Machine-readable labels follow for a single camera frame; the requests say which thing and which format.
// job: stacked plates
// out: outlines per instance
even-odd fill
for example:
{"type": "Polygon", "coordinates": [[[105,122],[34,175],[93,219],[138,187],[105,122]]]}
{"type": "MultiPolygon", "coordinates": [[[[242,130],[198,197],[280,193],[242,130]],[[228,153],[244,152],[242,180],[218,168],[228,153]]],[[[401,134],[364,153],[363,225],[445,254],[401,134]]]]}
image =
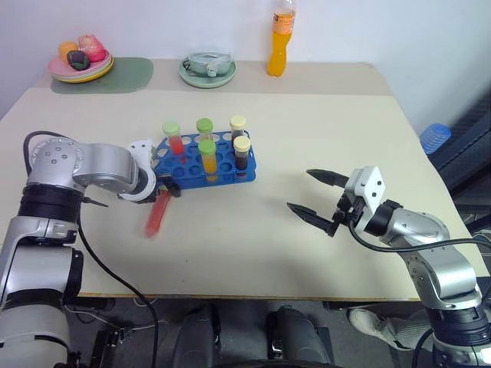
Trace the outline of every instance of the stacked plates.
{"type": "Polygon", "coordinates": [[[106,51],[106,57],[103,60],[97,63],[91,63],[91,66],[84,71],[76,71],[65,63],[59,55],[49,62],[48,70],[51,76],[57,81],[83,83],[102,77],[110,71],[113,65],[114,58],[106,51]]]}

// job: bottle cap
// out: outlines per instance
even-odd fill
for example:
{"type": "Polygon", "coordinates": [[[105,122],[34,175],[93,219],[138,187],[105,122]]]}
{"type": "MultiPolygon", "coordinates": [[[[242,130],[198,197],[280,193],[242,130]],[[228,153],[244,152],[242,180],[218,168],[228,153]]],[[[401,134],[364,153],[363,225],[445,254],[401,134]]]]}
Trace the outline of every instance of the bottle cap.
{"type": "Polygon", "coordinates": [[[245,117],[242,117],[240,115],[235,115],[230,119],[230,127],[232,130],[242,130],[244,129],[244,126],[246,124],[246,119],[245,117]]]}
{"type": "Polygon", "coordinates": [[[247,152],[251,148],[251,140],[246,136],[238,136],[233,140],[233,149],[237,152],[247,152]]]}
{"type": "Polygon", "coordinates": [[[196,121],[196,128],[200,133],[211,133],[213,130],[213,122],[204,117],[196,121]]]}
{"type": "Polygon", "coordinates": [[[176,121],[167,121],[162,124],[162,130],[167,136],[176,136],[181,129],[176,121]]]}
{"type": "Polygon", "coordinates": [[[198,149],[202,155],[212,155],[216,152],[216,145],[212,140],[202,140],[198,144],[198,149]]]}

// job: blue container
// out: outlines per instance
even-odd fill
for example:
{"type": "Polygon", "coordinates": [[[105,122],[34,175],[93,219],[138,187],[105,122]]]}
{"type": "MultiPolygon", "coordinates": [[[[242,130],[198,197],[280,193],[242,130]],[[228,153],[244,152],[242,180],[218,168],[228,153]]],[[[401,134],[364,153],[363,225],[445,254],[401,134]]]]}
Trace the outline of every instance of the blue container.
{"type": "Polygon", "coordinates": [[[448,126],[443,124],[431,124],[420,135],[423,151],[430,155],[437,151],[452,135],[448,126]]]}
{"type": "Polygon", "coordinates": [[[157,180],[159,175],[170,173],[181,189],[193,189],[251,182],[255,179],[255,159],[252,147],[249,150],[247,169],[237,170],[230,132],[215,132],[213,134],[218,168],[214,174],[206,174],[203,171],[203,163],[198,150],[199,134],[182,135],[181,137],[184,143],[184,155],[182,156],[176,156],[172,153],[169,145],[167,145],[167,138],[157,147],[155,156],[159,162],[153,168],[157,180]],[[208,182],[207,176],[218,176],[218,179],[214,182],[208,182]]]}

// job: toy fruit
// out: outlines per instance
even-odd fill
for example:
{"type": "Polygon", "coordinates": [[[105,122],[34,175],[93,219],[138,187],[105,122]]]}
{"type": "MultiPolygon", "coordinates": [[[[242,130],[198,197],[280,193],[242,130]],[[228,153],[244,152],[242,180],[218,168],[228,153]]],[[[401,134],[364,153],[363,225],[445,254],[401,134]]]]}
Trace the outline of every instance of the toy fruit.
{"type": "Polygon", "coordinates": [[[60,53],[60,56],[63,59],[63,61],[67,64],[68,64],[67,54],[70,51],[76,51],[76,50],[78,50],[78,45],[72,41],[61,42],[58,45],[58,52],[60,53]]]}
{"type": "Polygon", "coordinates": [[[87,55],[83,51],[70,51],[67,54],[68,64],[77,71],[84,71],[91,65],[87,55]]]}
{"type": "Polygon", "coordinates": [[[93,34],[86,34],[78,38],[78,46],[83,51],[91,63],[101,61],[106,57],[104,46],[93,34]]]}

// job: white wall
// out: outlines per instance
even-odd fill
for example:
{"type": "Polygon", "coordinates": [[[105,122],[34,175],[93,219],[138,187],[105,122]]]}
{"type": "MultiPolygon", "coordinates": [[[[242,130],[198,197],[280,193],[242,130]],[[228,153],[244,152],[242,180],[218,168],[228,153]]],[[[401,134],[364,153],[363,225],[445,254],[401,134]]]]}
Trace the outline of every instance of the white wall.
{"type": "MultiPolygon", "coordinates": [[[[270,0],[4,0],[0,117],[58,43],[94,33],[117,56],[181,58],[197,45],[269,55],[270,0]]],[[[420,132],[451,123],[491,83],[489,0],[298,0],[291,61],[364,61],[386,76],[420,132]]]]}

